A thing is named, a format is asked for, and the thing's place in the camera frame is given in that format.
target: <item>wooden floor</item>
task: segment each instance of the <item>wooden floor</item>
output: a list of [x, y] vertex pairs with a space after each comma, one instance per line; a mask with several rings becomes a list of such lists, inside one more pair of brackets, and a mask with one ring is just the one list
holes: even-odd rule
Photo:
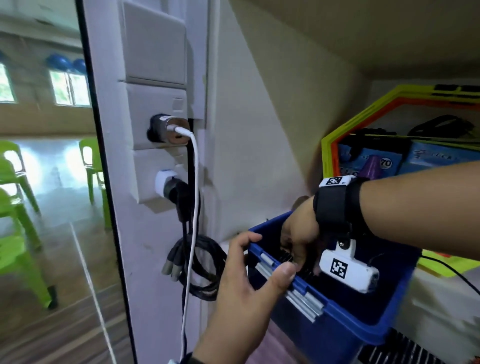
[[117, 257], [104, 227], [102, 196], [88, 199], [78, 139], [13, 140], [20, 145], [40, 207], [28, 214], [43, 249], [32, 251], [59, 307], [48, 311], [20, 277], [0, 276], [0, 363], [111, 363], [94, 301], [75, 245], [85, 257], [118, 363], [133, 363]]

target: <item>white charging cable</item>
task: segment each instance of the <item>white charging cable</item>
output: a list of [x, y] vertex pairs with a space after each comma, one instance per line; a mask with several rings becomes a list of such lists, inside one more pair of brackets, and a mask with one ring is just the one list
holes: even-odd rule
[[187, 322], [187, 308], [188, 308], [188, 297], [190, 296], [190, 280], [192, 277], [192, 265], [193, 265], [193, 254], [195, 253], [195, 243], [197, 242], [197, 231], [198, 231], [198, 205], [199, 205], [199, 195], [198, 195], [198, 146], [197, 140], [195, 139], [195, 135], [188, 129], [182, 128], [181, 126], [177, 125], [168, 125], [167, 130], [175, 131], [178, 134], [187, 136], [190, 138], [193, 144], [193, 152], [194, 152], [194, 160], [195, 160], [195, 204], [193, 206], [193, 223], [192, 223], [192, 245], [190, 247], [190, 257], [188, 260], [188, 268], [187, 268], [187, 282], [186, 286], [186, 295], [185, 295], [185, 307], [183, 309], [183, 319], [181, 321], [181, 333], [180, 333], [180, 341], [181, 341], [181, 353], [180, 353], [180, 361], [183, 359], [183, 353], [185, 352], [186, 348], [184, 348], [183, 343], [183, 335], [185, 335], [185, 325]]

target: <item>blue box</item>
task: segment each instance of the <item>blue box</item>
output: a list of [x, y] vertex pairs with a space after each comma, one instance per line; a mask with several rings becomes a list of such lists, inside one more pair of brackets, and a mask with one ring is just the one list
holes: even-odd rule
[[371, 155], [377, 155], [381, 157], [380, 168], [382, 174], [380, 178], [395, 176], [398, 167], [402, 162], [402, 155], [399, 153], [385, 152], [382, 150], [375, 150], [369, 148], [363, 148], [360, 155], [355, 160], [348, 161], [350, 159], [350, 146], [345, 144], [338, 145], [338, 160], [340, 167], [340, 174], [342, 176], [354, 175], [361, 171], [368, 157]]
[[480, 152], [469, 149], [413, 142], [398, 174], [480, 160]]
[[[280, 231], [290, 214], [250, 229], [263, 235], [258, 243], [250, 244], [247, 259], [248, 277], [255, 289], [266, 282], [255, 268], [264, 261], [260, 255], [273, 261], [273, 269], [281, 263]], [[309, 292], [319, 300], [324, 305], [323, 313], [312, 323], [286, 297], [275, 306], [273, 321], [312, 363], [350, 363], [363, 345], [384, 343], [421, 250], [381, 239], [357, 241], [357, 259], [367, 262], [379, 253], [387, 254], [373, 261], [380, 271], [375, 292], [359, 293], [323, 273], [319, 277], [305, 276], [303, 269], [292, 287], [301, 295]]]

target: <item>switch plate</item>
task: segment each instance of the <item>switch plate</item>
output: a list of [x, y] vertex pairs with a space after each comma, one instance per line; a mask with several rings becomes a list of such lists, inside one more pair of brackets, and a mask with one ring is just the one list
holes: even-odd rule
[[124, 1], [122, 5], [123, 80], [185, 88], [185, 23], [164, 12], [129, 1]]
[[155, 176], [159, 170], [174, 170], [188, 181], [187, 148], [129, 150], [130, 192], [141, 204], [160, 196], [155, 192]]
[[150, 118], [167, 114], [187, 118], [187, 92], [177, 88], [127, 84], [119, 82], [123, 123], [129, 149], [151, 149], [166, 146], [147, 139]]

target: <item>green plastic chair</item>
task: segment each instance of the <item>green plastic chair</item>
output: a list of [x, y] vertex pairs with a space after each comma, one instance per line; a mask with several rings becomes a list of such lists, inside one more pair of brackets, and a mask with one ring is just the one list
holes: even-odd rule
[[20, 147], [18, 144], [15, 144], [14, 142], [10, 142], [8, 140], [0, 140], [0, 155], [2, 155], [4, 158], [8, 158], [8, 154], [5, 155], [7, 152], [14, 152], [17, 154], [18, 159], [20, 160], [22, 168], [19, 170], [15, 170], [15, 176], [17, 178], [16, 183], [20, 184], [22, 187], [23, 191], [25, 192], [25, 195], [27, 196], [28, 200], [30, 201], [30, 204], [33, 207], [33, 210], [36, 213], [40, 212], [40, 209], [38, 207], [38, 204], [36, 203], [35, 195], [33, 194], [32, 187], [30, 186], [30, 183], [28, 182], [27, 179], [27, 174], [25, 171], [25, 164], [24, 160], [22, 158], [22, 153], [20, 152]]
[[12, 235], [0, 238], [0, 275], [20, 273], [43, 307], [56, 308], [55, 287], [47, 287], [43, 281], [40, 269], [26, 248], [15, 206], [10, 203], [10, 197], [3, 189], [0, 189], [0, 217], [10, 218], [14, 227]]
[[96, 174], [96, 180], [102, 191], [102, 202], [103, 202], [103, 219], [105, 220], [105, 228], [112, 228], [112, 219], [110, 217], [110, 208], [108, 207], [108, 198], [107, 191], [105, 189], [105, 180], [103, 178], [103, 172]]
[[[93, 204], [95, 201], [93, 195], [93, 175], [102, 171], [102, 161], [100, 159], [98, 141], [96, 138], [85, 138], [78, 142], [78, 146], [80, 148], [80, 154], [82, 155], [82, 162], [84, 164], [85, 171], [87, 172], [88, 197], [90, 198], [90, 203]], [[85, 148], [91, 149], [91, 159], [85, 158]]]
[[10, 205], [15, 210], [15, 215], [24, 227], [25, 234], [36, 250], [42, 248], [42, 242], [38, 237], [35, 226], [33, 225], [24, 205], [22, 191], [20, 190], [15, 170], [9, 160], [0, 158], [0, 190], [7, 194]]

